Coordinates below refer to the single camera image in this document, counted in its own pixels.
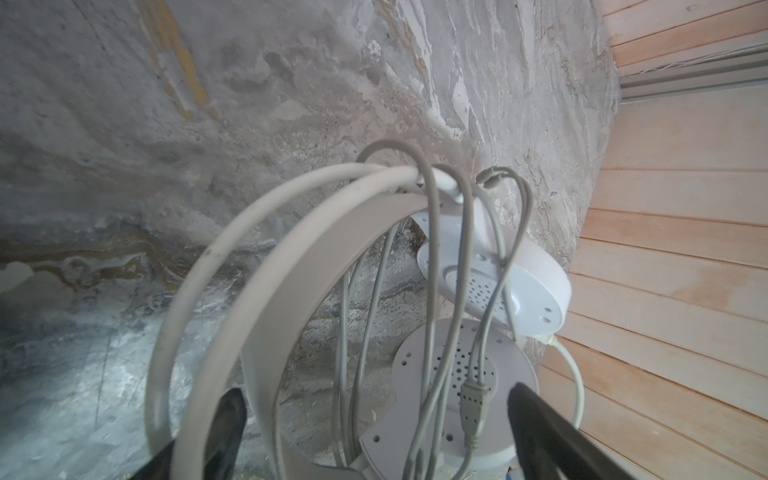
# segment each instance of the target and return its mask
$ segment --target power cord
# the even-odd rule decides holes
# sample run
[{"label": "power cord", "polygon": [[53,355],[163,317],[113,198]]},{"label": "power cord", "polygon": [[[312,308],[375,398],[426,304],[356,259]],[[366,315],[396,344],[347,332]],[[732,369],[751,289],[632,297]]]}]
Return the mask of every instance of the power cord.
[{"label": "power cord", "polygon": [[170,376],[184,330],[205,287],[235,246],[257,224],[294,197],[324,184],[361,178],[385,169],[381,165],[340,164],[293,178],[240,212],[197,259],[176,293],[152,349],[144,396],[144,431],[152,455],[165,448],[173,438],[170,434],[168,406]]},{"label": "power cord", "polygon": [[[498,258],[500,260],[498,269],[497,269],[497,275],[498,278],[502,278],[502,269],[503,266],[508,262],[507,259],[507,246],[504,242],[504,235],[502,234],[502,226],[501,222],[498,221],[498,215],[496,213],[496,208],[493,206],[493,202],[491,201],[491,198],[488,196],[488,194],[483,190],[479,185],[472,185],[472,193],[475,195],[476,198],[480,200],[483,207],[485,208],[486,213],[488,213],[488,218],[491,219],[491,226],[493,228],[493,235],[496,240],[496,253],[498,254]],[[504,284],[504,288],[502,289],[502,301],[504,302],[504,308],[507,311],[507,326],[509,326],[509,331],[512,334],[512,340],[517,341],[518,339],[518,332],[517,328],[515,327],[515,315],[512,312],[512,307],[509,303],[510,295],[509,295],[509,285],[507,283]]]},{"label": "power cord", "polygon": [[[391,167],[361,178],[336,192],[307,214],[277,244],[250,278],[232,305],[230,317],[221,325],[205,356],[192,386],[171,462],[172,480],[201,480],[204,465],[205,435],[214,417],[219,392],[237,362],[250,331],[280,284],[302,256],[336,221],[377,194],[414,183],[419,171],[414,167]],[[283,475],[282,452],[275,425],[262,425],[270,441],[270,459],[276,475]]]},{"label": "power cord", "polygon": [[438,297],[437,280],[440,275],[438,270],[438,260],[440,257],[440,196],[432,166],[429,165],[429,162],[419,153],[419,151],[404,141],[393,140],[390,138],[375,141],[368,147],[362,149],[355,162],[365,163],[375,152],[385,149],[401,151],[402,153],[407,154],[419,168],[422,180],[424,181],[424,193],[427,196],[429,238],[435,239],[434,242],[430,242],[429,244],[429,258],[432,259],[432,261],[429,263],[427,272],[427,318],[425,320],[424,363],[422,365],[421,385],[422,408],[419,411],[419,414],[421,415],[429,390],[429,374],[432,370],[432,352],[435,349],[435,316],[437,315]]},{"label": "power cord", "polygon": [[366,318],[366,329],[362,335],[362,349],[360,350],[360,357],[357,361],[357,371],[355,374],[355,383],[352,388],[352,395],[349,397],[349,420],[348,425],[351,429],[350,443],[352,446],[353,457],[357,457],[362,453],[359,445],[359,434],[357,432],[357,421],[359,418],[359,395],[362,388],[362,378],[366,372],[366,357],[368,356],[368,345],[371,340],[371,325],[373,319],[376,317],[376,312],[379,309],[379,298],[381,297],[382,285],[384,283],[384,270],[386,261],[389,258],[389,251],[392,249],[392,243],[395,240],[398,227],[400,223],[396,223],[389,232],[386,234],[384,240],[384,246],[382,247],[381,258],[379,260],[379,271],[376,272],[376,281],[373,283],[373,293],[371,294],[371,303],[368,308],[368,316]]},{"label": "power cord", "polygon": [[[435,412],[437,407],[438,396],[441,396],[440,406],[438,409],[437,418],[443,418],[445,415],[445,407],[447,406],[448,399],[447,393],[445,393],[444,387],[448,385],[449,370],[453,366],[453,358],[456,353],[456,344],[458,343],[458,333],[461,328],[462,317],[464,316],[464,307],[467,301],[468,292],[468,280],[469,271],[472,265],[472,239],[475,229],[475,212],[472,200],[472,184],[469,180],[461,174],[456,168],[446,164],[436,164],[434,168],[442,170],[449,174],[456,180],[459,188],[461,189],[464,197],[462,208],[462,233],[458,247],[458,267],[457,267],[457,280],[456,280],[456,298],[453,309],[453,316],[451,318],[451,326],[449,327],[448,338],[445,341],[445,346],[442,350],[442,360],[438,371],[435,374],[435,380],[432,383],[432,388],[429,390],[427,399],[423,404],[422,411],[419,414],[419,422],[414,432],[413,440],[408,451],[408,457],[406,458],[406,464],[403,469],[403,479],[413,480],[416,470],[416,455],[422,448],[424,438],[426,437],[426,429],[429,424],[429,419]],[[433,244],[432,237],[430,236],[430,246]],[[434,257],[429,258],[429,266],[433,266],[437,260]],[[429,381],[429,377],[422,378],[422,383]],[[442,422],[435,422],[435,438],[438,439],[437,444],[442,443]],[[432,455],[435,455],[435,442],[432,443]]]},{"label": "power cord", "polygon": [[482,384],[484,381],[485,371],[485,347],[488,343],[488,333],[491,329],[491,322],[493,317],[493,309],[495,308],[498,298],[501,296],[502,289],[507,283],[509,273],[512,267],[515,265],[515,256],[517,255],[520,243],[525,237],[525,231],[528,229],[528,224],[531,221],[531,215],[533,213],[533,192],[531,186],[520,177],[517,172],[509,167],[491,167],[486,169],[478,175],[478,183],[483,184],[484,187],[494,187],[501,182],[502,178],[512,178],[518,185],[518,189],[521,194],[521,202],[523,207],[523,213],[520,219],[520,225],[515,235],[515,242],[512,244],[512,249],[507,256],[506,265],[502,271],[502,277],[499,278],[496,288],[493,290],[491,299],[488,302],[488,306],[485,309],[482,320],[480,322],[480,328],[475,336],[475,345],[472,347],[472,354],[470,355],[470,365],[473,366],[475,361],[478,366],[478,381]]}]

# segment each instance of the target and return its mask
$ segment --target white plastic device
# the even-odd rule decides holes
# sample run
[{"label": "white plastic device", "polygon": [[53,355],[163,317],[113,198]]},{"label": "white plastic device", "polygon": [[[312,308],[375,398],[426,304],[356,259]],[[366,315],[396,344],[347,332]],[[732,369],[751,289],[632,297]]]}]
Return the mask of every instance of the white plastic device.
[{"label": "white plastic device", "polygon": [[[359,161],[364,161],[366,155],[382,148],[406,152],[417,160],[420,170],[403,166],[385,168],[371,164],[342,164],[325,167],[291,180],[244,210],[206,250],[185,279],[158,336],[147,376],[145,425],[153,452],[162,449],[170,440],[167,399],[174,356],[184,327],[192,315],[194,304],[216,269],[253,225],[290,198],[323,182],[344,178],[360,179],[331,196],[299,222],[264,260],[263,265],[239,295],[230,318],[214,338],[203,368],[195,379],[174,448],[171,469],[173,480],[202,478],[202,468],[199,467],[202,466],[206,431],[210,427],[218,392],[225,386],[227,372],[236,363],[238,351],[247,397],[266,439],[277,478],[401,478],[404,465],[409,465],[406,462],[406,453],[409,462],[412,462],[414,448],[418,445],[423,449],[430,447],[429,440],[421,440],[431,439],[430,432],[427,431],[425,437],[419,433],[424,432],[424,429],[434,429],[435,416],[423,415],[419,411],[424,394],[422,387],[426,387],[429,382],[432,383],[428,388],[431,400],[427,403],[433,402],[429,409],[435,408],[436,393],[443,391],[443,386],[444,391],[449,392],[448,395],[440,394],[442,399],[448,401],[445,404],[445,418],[442,419],[442,444],[432,452],[430,468],[437,462],[454,466],[462,464],[457,478],[463,478],[468,468],[494,468],[504,465],[515,456],[511,427],[506,421],[506,394],[517,382],[523,382],[538,391],[534,370],[525,354],[500,329],[491,328],[487,342],[483,342],[478,330],[483,333],[486,330],[480,328],[481,323],[473,319],[462,321],[461,315],[457,313],[453,319],[434,322],[435,341],[426,342],[427,345],[436,347],[430,358],[434,371],[447,383],[441,383],[441,388],[437,389],[435,373],[432,372],[432,377],[424,374],[429,371],[429,360],[425,358],[426,330],[424,327],[417,329],[401,345],[395,357],[392,382],[396,404],[360,437],[360,444],[356,449],[360,450],[362,447],[363,455],[355,458],[345,452],[347,463],[338,462],[337,468],[316,465],[293,452],[278,428],[280,408],[277,398],[280,381],[293,347],[307,321],[345,272],[390,227],[407,217],[412,217],[429,236],[429,216],[424,209],[429,205],[435,215],[433,218],[438,218],[438,194],[434,187],[442,192],[443,201],[440,203],[439,232],[436,233],[439,239],[430,239],[440,246],[439,275],[430,286],[430,295],[436,298],[434,289],[437,288],[443,296],[455,301],[462,226],[460,210],[469,195],[468,185],[471,184],[457,171],[443,166],[436,167],[432,177],[429,165],[418,151],[398,141],[384,140],[369,145],[361,152]],[[441,171],[442,168],[451,174],[447,175]],[[426,195],[416,186],[422,183],[423,179],[419,172],[434,182],[430,188],[425,185]],[[515,179],[530,191],[530,187],[516,174]],[[395,188],[409,193],[386,193]],[[476,194],[483,197],[482,192],[478,191]],[[498,257],[498,249],[493,241],[495,236],[491,235],[490,217],[487,217],[485,210],[476,201],[466,214],[467,218],[472,216],[470,214],[474,214],[475,218],[472,225],[471,269],[467,274],[469,292],[466,312],[480,317],[486,310],[491,291],[498,282],[501,271],[499,264],[502,259]],[[512,233],[512,230],[505,230],[504,237],[508,249],[513,241]],[[422,246],[417,254],[419,267],[427,277],[428,245],[429,243],[426,243]],[[536,336],[564,351],[552,333],[564,322],[571,288],[565,272],[557,262],[530,240],[523,240],[510,270],[508,288],[508,300],[514,309],[516,330],[523,335]],[[499,302],[493,311],[495,325],[506,327],[507,316],[502,302]],[[445,354],[441,354],[444,351],[440,348],[441,343],[448,345],[445,351],[450,352],[450,363],[442,358]],[[478,351],[485,349],[485,355],[478,359],[476,366],[467,365],[468,354],[477,345],[480,346]],[[569,357],[567,351],[564,351],[564,355]],[[574,377],[577,377],[578,369],[575,368],[572,358],[569,365],[574,369]],[[475,381],[475,375],[481,372],[485,374],[485,379],[482,382],[480,379]],[[576,380],[579,386],[580,377]],[[453,393],[461,393],[462,400],[456,402],[456,399],[452,398]],[[481,400],[479,405],[482,407],[475,408],[472,404],[475,400],[468,404],[465,401],[467,398]],[[437,418],[442,418],[443,410],[435,411],[439,412]],[[486,414],[504,420],[485,422]],[[576,426],[580,418],[579,411],[578,415],[574,416]],[[468,423],[463,422],[463,419],[469,419]],[[485,426],[473,428],[473,419],[477,419],[475,423],[478,425]],[[464,442],[460,438],[462,430],[465,433]]]},{"label": "white plastic device", "polygon": [[[480,200],[475,199],[475,241],[472,246],[472,271],[466,311],[481,318],[498,283],[501,259],[498,258],[490,222]],[[429,217],[425,211],[412,215],[416,225],[429,238]],[[461,239],[462,213],[458,204],[445,199],[440,210],[440,277],[439,290],[445,298],[455,301],[458,247]],[[508,246],[515,231],[505,228]],[[425,243],[416,256],[419,269],[427,277],[429,247]],[[518,333],[525,336],[545,336],[557,332],[565,322],[571,302],[571,282],[568,275],[547,252],[524,238],[507,286],[515,311]],[[507,313],[503,302],[496,303],[495,324],[507,328]]]}]

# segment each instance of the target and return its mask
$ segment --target wooden paneling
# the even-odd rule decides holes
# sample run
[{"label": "wooden paneling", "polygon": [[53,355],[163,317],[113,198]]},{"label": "wooden paneling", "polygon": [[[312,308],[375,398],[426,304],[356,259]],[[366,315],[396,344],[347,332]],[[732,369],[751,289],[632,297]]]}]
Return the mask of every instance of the wooden paneling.
[{"label": "wooden paneling", "polygon": [[[541,397],[570,415],[574,383],[542,368]],[[661,478],[760,478],[687,437],[587,390],[581,429]]]},{"label": "wooden paneling", "polygon": [[630,475],[632,475],[635,480],[660,480],[656,475],[650,473],[645,468],[639,466],[637,463],[632,462],[627,457],[623,456],[621,453],[616,452],[615,450],[609,448],[604,443],[598,442],[597,440],[593,439],[589,435],[584,433],[584,437],[587,438],[590,442],[592,442],[592,445],[598,447],[608,458],[614,461],[616,465],[619,465],[624,469],[624,471]]},{"label": "wooden paneling", "polygon": [[764,376],[577,313],[568,314],[559,335],[768,419],[768,379]]},{"label": "wooden paneling", "polygon": [[647,60],[639,61],[629,65],[623,65],[619,67],[619,76],[624,77],[627,75],[650,70],[652,68],[659,68],[664,65],[691,61],[696,58],[702,58],[708,55],[717,55],[729,50],[748,48],[766,43],[768,43],[768,30],[758,31],[748,35],[741,35],[739,37],[728,38],[727,40],[715,41],[706,45],[688,48],[687,50],[683,51],[676,51],[666,55],[659,55],[658,57],[648,58]]},{"label": "wooden paneling", "polygon": [[611,50],[620,67],[763,30],[768,30],[766,0],[628,41]]},{"label": "wooden paneling", "polygon": [[670,0],[646,0],[605,15],[611,46],[728,12],[758,0],[699,0],[694,4]]},{"label": "wooden paneling", "polygon": [[591,206],[768,224],[768,172],[603,170]]},{"label": "wooden paneling", "polygon": [[621,10],[622,8],[631,7],[644,0],[598,0],[598,8],[602,15],[609,15],[613,12]]},{"label": "wooden paneling", "polygon": [[768,270],[582,238],[571,272],[768,321]]},{"label": "wooden paneling", "polygon": [[589,209],[581,236],[768,268],[768,227]]},{"label": "wooden paneling", "polygon": [[[768,422],[642,369],[561,339],[591,390],[768,475]],[[542,365],[570,378],[554,348]]]},{"label": "wooden paneling", "polygon": [[768,94],[760,87],[627,104],[602,168],[768,171],[766,131]]},{"label": "wooden paneling", "polygon": [[587,276],[571,285],[574,313],[768,375],[768,323]]}]

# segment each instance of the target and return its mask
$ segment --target gray cable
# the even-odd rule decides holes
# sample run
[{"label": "gray cable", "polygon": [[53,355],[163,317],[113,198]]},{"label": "gray cable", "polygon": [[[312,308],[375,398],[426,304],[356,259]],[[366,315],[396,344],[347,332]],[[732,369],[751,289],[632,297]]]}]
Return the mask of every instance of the gray cable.
[{"label": "gray cable", "polygon": [[[458,342],[458,332],[462,324],[462,317],[464,315],[464,307],[467,302],[467,290],[468,290],[468,278],[469,269],[472,262],[472,236],[475,229],[475,212],[472,202],[472,184],[469,180],[462,175],[457,169],[445,164],[436,164],[434,168],[443,170],[447,174],[451,175],[464,196],[464,204],[462,209],[462,234],[458,247],[458,268],[457,268],[457,281],[456,281],[456,301],[453,309],[453,317],[451,318],[451,326],[448,333],[448,338],[445,341],[445,346],[442,350],[442,360],[440,367],[435,374],[435,381],[432,383],[432,388],[429,390],[427,399],[422,405],[422,411],[419,413],[419,423],[416,426],[416,431],[411,441],[411,446],[408,451],[408,457],[406,458],[406,464],[403,469],[403,479],[413,480],[415,473],[415,459],[418,451],[422,447],[424,438],[426,437],[426,429],[429,424],[429,418],[432,413],[435,412],[435,407],[438,401],[438,395],[442,391],[444,382],[448,381],[449,370],[453,367],[453,358],[456,353],[456,343]],[[434,265],[432,257],[430,257],[429,266]],[[442,425],[435,425],[436,429],[440,429],[440,437],[442,437]]]},{"label": "gray cable", "polygon": [[515,235],[515,243],[512,245],[512,249],[510,250],[507,257],[507,264],[504,266],[504,270],[502,271],[502,278],[499,279],[499,282],[496,285],[496,288],[493,290],[493,294],[491,295],[491,300],[488,302],[488,307],[485,309],[485,313],[483,314],[482,320],[480,322],[480,329],[475,336],[475,345],[472,347],[472,354],[469,358],[470,366],[473,366],[475,364],[475,358],[477,359],[478,382],[481,384],[483,383],[484,379],[483,372],[485,368],[485,344],[488,342],[488,332],[491,329],[493,307],[498,302],[498,298],[502,294],[502,288],[507,283],[509,273],[515,264],[515,255],[517,255],[520,243],[522,242],[523,237],[525,237],[525,231],[528,229],[528,224],[531,221],[531,214],[533,212],[533,192],[531,191],[531,186],[527,181],[525,181],[525,179],[520,177],[514,170],[509,167],[492,167],[488,170],[494,174],[494,177],[484,182],[486,185],[494,185],[498,183],[502,177],[512,178],[518,184],[518,188],[520,189],[521,193],[521,200],[524,200],[524,203],[520,225],[518,227],[518,232]]},{"label": "gray cable", "polygon": [[357,157],[358,162],[365,162],[368,157],[379,150],[391,148],[409,155],[419,171],[424,177],[424,190],[427,196],[429,213],[429,271],[427,273],[427,318],[425,321],[424,335],[424,363],[422,364],[422,388],[421,388],[421,408],[419,414],[423,412],[424,402],[428,396],[429,374],[432,370],[432,352],[435,349],[435,315],[437,314],[438,297],[438,278],[439,278],[439,260],[440,260],[440,196],[435,182],[435,174],[432,172],[432,166],[414,147],[404,141],[385,138],[375,141],[365,147]]},{"label": "gray cable", "polygon": [[462,466],[458,468],[456,475],[453,475],[451,480],[464,480],[465,475],[467,475],[467,472],[469,471],[470,463],[472,463],[472,452],[468,453],[467,456],[464,457]]},{"label": "gray cable", "polygon": [[437,468],[437,459],[442,449],[442,427],[445,423],[445,407],[448,405],[448,395],[450,393],[450,382],[445,382],[440,392],[440,398],[437,401],[437,415],[435,415],[435,429],[432,431],[432,448],[429,451],[429,462],[427,463],[427,472],[424,475],[425,480],[432,480],[435,477]]},{"label": "gray cable", "polygon": [[341,357],[341,379],[339,380],[339,417],[341,420],[341,445],[347,464],[352,463],[353,454],[349,439],[349,426],[346,424],[346,364],[347,364],[347,328],[349,326],[349,270],[344,273],[341,284],[341,335],[339,335],[339,356]]},{"label": "gray cable", "polygon": [[[349,272],[344,273],[344,277],[340,280],[342,290],[342,305],[344,301],[344,286],[349,285]],[[346,359],[346,355],[342,355],[343,350],[346,350],[346,321],[343,315],[339,318],[339,340],[336,344],[336,365],[333,375],[333,397],[331,399],[331,446],[333,447],[333,458],[336,460],[336,466],[346,466],[345,459],[341,455],[339,449],[339,442],[343,442],[340,429],[342,428],[340,419],[342,415],[342,396],[343,396],[343,377],[346,376],[346,369],[342,369],[343,359]]]},{"label": "gray cable", "polygon": [[382,248],[381,259],[379,260],[379,271],[376,272],[376,281],[373,284],[373,293],[371,294],[371,303],[368,308],[368,317],[366,318],[366,329],[362,335],[362,349],[357,361],[357,372],[355,374],[355,383],[352,387],[352,395],[349,397],[349,421],[351,429],[351,446],[355,458],[362,453],[359,447],[359,435],[357,432],[357,419],[359,418],[359,393],[362,388],[362,378],[366,372],[366,357],[368,356],[368,345],[371,340],[371,325],[376,317],[376,311],[379,309],[379,298],[381,297],[382,284],[384,283],[384,269],[386,261],[389,258],[389,251],[392,249],[392,242],[395,240],[397,229],[400,223],[396,223],[386,234],[384,246]]},{"label": "gray cable", "polygon": [[[496,212],[496,208],[493,206],[493,202],[491,201],[491,198],[488,196],[488,194],[483,190],[479,185],[472,185],[472,193],[477,197],[480,202],[483,204],[483,207],[485,207],[485,211],[488,212],[488,217],[491,219],[491,225],[493,227],[493,235],[496,239],[496,253],[498,254],[499,259],[499,265],[498,265],[498,277],[502,278],[502,269],[503,266],[507,264],[507,246],[504,241],[504,235],[502,233],[502,226],[501,222],[498,220],[498,213]],[[515,328],[515,319],[514,314],[512,313],[511,305],[509,304],[510,296],[509,296],[509,285],[504,284],[504,289],[502,290],[502,301],[504,302],[504,308],[507,310],[507,324],[509,325],[509,329],[512,332],[512,340],[517,341],[518,339],[518,331],[517,328]],[[491,308],[493,310],[496,307],[496,305],[491,306],[488,305],[486,308]]]}]

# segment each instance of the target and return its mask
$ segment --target round plastic base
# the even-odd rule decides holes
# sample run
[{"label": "round plastic base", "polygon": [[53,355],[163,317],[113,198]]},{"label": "round plastic base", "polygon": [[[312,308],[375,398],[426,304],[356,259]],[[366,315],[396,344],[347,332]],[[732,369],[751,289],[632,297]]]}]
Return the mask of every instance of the round plastic base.
[{"label": "round plastic base", "polygon": [[[435,353],[432,378],[448,337],[450,319],[435,325]],[[441,463],[459,467],[464,460],[464,432],[458,413],[458,393],[468,376],[477,372],[468,368],[469,353],[480,323],[464,319],[459,332],[456,355],[452,365],[451,387],[442,436]],[[507,395],[517,382],[523,382],[538,392],[538,381],[528,357],[506,335],[491,328],[485,351],[485,383],[492,390],[492,400],[471,468],[487,470],[509,463],[515,457],[511,426],[507,417]],[[397,403],[383,415],[360,439],[362,450],[372,470],[382,480],[402,477],[408,449],[419,416],[422,361],[424,358],[424,327],[412,333],[400,346],[392,366],[392,387]],[[425,449],[432,444],[433,423],[429,425]]]}]

